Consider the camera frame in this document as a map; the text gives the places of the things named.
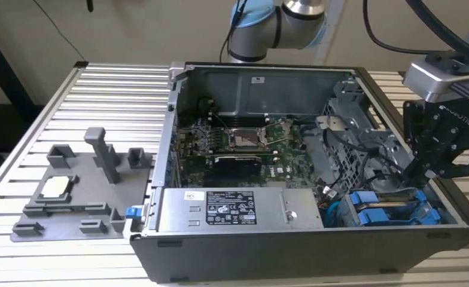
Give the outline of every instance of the slotted aluminum surface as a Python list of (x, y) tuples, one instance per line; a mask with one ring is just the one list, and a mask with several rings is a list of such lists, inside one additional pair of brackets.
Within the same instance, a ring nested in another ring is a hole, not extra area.
[[(117, 151), (140, 146), (156, 153), (168, 93), (167, 75), (163, 66), (91, 64), (68, 77), (68, 84), (57, 91), (39, 119), (40, 127), (29, 131), (0, 170), (1, 283), (16, 282), (15, 286), (32, 287), (156, 286), (147, 279), (125, 239), (12, 243), (9, 233), (45, 172), (45, 152), (52, 144), (67, 143), (76, 151), (91, 151), (80, 142), (84, 131), (89, 126), (103, 126), (108, 131), (107, 141), (115, 144)], [(371, 75), (401, 111), (403, 101), (419, 98), (403, 86), (401, 76), (396, 72), (372, 72)], [(457, 161), (468, 159), (469, 152)], [(469, 198), (469, 178), (456, 183)], [(436, 254), (400, 275), (209, 283), (211, 287), (319, 285), (469, 286), (469, 246)]]

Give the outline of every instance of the label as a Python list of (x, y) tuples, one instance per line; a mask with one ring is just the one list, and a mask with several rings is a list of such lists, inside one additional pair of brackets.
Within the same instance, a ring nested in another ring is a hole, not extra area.
[(184, 200), (204, 200), (204, 191), (185, 191)]
[(264, 84), (265, 83), (265, 77), (252, 77), (251, 83), (252, 84)]
[(208, 191), (205, 210), (209, 225), (257, 224), (252, 191)]

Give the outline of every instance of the black cable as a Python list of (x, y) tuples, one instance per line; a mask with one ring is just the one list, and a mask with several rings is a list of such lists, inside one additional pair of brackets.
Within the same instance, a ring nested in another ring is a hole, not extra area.
[(233, 20), (232, 24), (229, 26), (229, 31), (228, 31), (228, 36), (225, 37), (224, 43), (220, 48), (220, 54), (219, 54), (219, 62), (221, 63), (221, 55), (224, 54), (224, 48), (228, 46), (228, 53), (229, 53), (229, 43), (231, 43), (231, 37), (235, 31), (235, 28), (241, 20), (241, 16), (244, 15), (244, 10), (245, 10), (245, 4), (248, 3), (248, 0), (244, 1), (244, 3), (240, 5), (240, 0), (236, 1), (236, 8), (235, 8), (235, 15), (233, 15)]
[(387, 164), (389, 164), (393, 168), (396, 168), (400, 172), (403, 172), (403, 167), (400, 167), (400, 165), (397, 165), (392, 159), (389, 159), (388, 157), (383, 157), (383, 156), (380, 156), (380, 158), (385, 161)]
[(60, 36), (63, 37), (63, 39), (68, 42), (69, 46), (72, 46), (72, 48), (75, 49), (76, 53), (80, 55), (80, 58), (83, 58), (83, 61), (85, 61), (85, 58), (84, 58), (83, 54), (80, 53), (79, 49), (75, 47), (75, 45), (72, 44), (72, 42), (68, 40), (67, 36), (65, 36), (65, 35), (63, 34), (63, 32), (60, 31), (60, 29), (59, 29), (56, 23), (53, 22), (51, 16), (48, 15), (45, 9), (43, 9), (40, 3), (39, 3), (36, 0), (33, 0), (33, 2), (35, 2), (35, 4), (37, 5), (37, 7), (40, 8), (43, 14), (45, 14), (47, 18), (51, 20), (51, 23), (52, 23), (52, 25), (55, 26), (55, 28), (56, 28), (56, 30), (57, 30), (57, 33), (60, 34)]
[(353, 145), (352, 143), (349, 143), (348, 141), (345, 141), (344, 139), (341, 139), (341, 137), (333, 132), (333, 130), (328, 127), (324, 131), (329, 132), (331, 135), (336, 138), (336, 140), (344, 144), (345, 146), (348, 146), (349, 148), (355, 149), (356, 151), (361, 151), (361, 152), (371, 152), (369, 149), (363, 148), (360, 146)]
[(196, 113), (200, 112), (200, 104), (201, 104), (201, 100), (204, 100), (204, 99), (213, 100), (212, 97), (209, 97), (209, 96), (201, 96), (201, 97), (199, 97), (199, 98), (197, 98), (197, 101), (196, 101)]
[(436, 52), (432, 50), (412, 50), (412, 49), (399, 48), (399, 47), (395, 47), (395, 46), (385, 44), (384, 42), (381, 42), (377, 39), (377, 37), (373, 34), (373, 30), (371, 28), (371, 25), (369, 25), (368, 0), (363, 1), (363, 18), (364, 18), (365, 31), (368, 33), (371, 40), (373, 41), (373, 43), (376, 43), (376, 45), (379, 45), (384, 49), (393, 51), (393, 52), (397, 52), (397, 53), (404, 53), (404, 54), (429, 54), (432, 52)]
[(433, 15), (421, 0), (407, 0), (413, 12), (435, 35), (464, 56), (469, 58), (469, 43), (465, 42)]
[(368, 161), (369, 161), (369, 155), (367, 154), (363, 159), (363, 164), (361, 164), (360, 170), (359, 170), (359, 181), (360, 181), (359, 185), (361, 185), (364, 182), (364, 178), (365, 178), (364, 170), (365, 170), (365, 166), (368, 164)]
[(389, 173), (381, 173), (380, 175), (375, 175), (372, 176), (371, 178), (368, 178), (363, 183), (361, 183), (361, 186), (365, 187), (371, 184), (371, 182), (381, 177), (387, 177), (387, 176), (393, 176), (392, 174)]
[(341, 180), (341, 178), (343, 178), (345, 173), (344, 173), (344, 170), (343, 170), (341, 159), (339, 158), (337, 154), (333, 152), (332, 146), (329, 144), (329, 139), (327, 137), (327, 130), (323, 130), (323, 143), (325, 144), (325, 147), (329, 150), (329, 153), (332, 154), (333, 158), (336, 159), (337, 165), (339, 165), (339, 176), (335, 179), (333, 183), (327, 185), (329, 188), (332, 188), (339, 183), (339, 181)]
[(304, 132), (316, 129), (316, 124), (308, 124), (299, 129), (299, 134), (305, 135)]
[(212, 113), (215, 116), (216, 116), (216, 118), (219, 119), (219, 121), (220, 121), (220, 123), (224, 125), (224, 127), (228, 129), (229, 127), (228, 127), (228, 125), (225, 124), (225, 122), (221, 120), (221, 118), (219, 117), (219, 115), (213, 112)]
[(381, 142), (377, 142), (377, 141), (373, 141), (373, 140), (361, 141), (361, 146), (365, 147), (365, 148), (368, 148), (367, 145), (365, 145), (367, 143), (380, 145), (383, 147), (383, 149), (384, 149), (385, 156), (387, 157), (389, 156), (389, 151), (387, 150), (387, 147), (385, 147), (385, 145)]

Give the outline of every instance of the motherboard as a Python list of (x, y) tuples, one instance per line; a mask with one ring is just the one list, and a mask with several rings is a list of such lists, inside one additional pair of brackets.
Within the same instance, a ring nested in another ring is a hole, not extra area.
[(261, 127), (229, 127), (217, 115), (177, 128), (181, 187), (316, 187), (319, 174), (287, 116), (265, 116)]

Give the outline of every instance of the power supply label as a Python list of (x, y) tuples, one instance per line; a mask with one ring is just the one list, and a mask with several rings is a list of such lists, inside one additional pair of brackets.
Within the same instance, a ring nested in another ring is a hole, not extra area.
[(209, 225), (257, 224), (252, 191), (208, 191), (205, 200)]

